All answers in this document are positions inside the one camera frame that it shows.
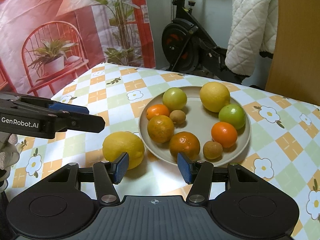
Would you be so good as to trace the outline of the grey gloved hand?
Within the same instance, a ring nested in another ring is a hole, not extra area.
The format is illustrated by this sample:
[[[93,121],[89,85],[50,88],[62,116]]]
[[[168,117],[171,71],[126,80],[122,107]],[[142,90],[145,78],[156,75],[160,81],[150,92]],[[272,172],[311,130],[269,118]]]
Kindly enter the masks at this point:
[[[20,158],[16,147],[17,143],[17,135],[1,132],[1,183],[10,176],[12,165],[17,163]]]

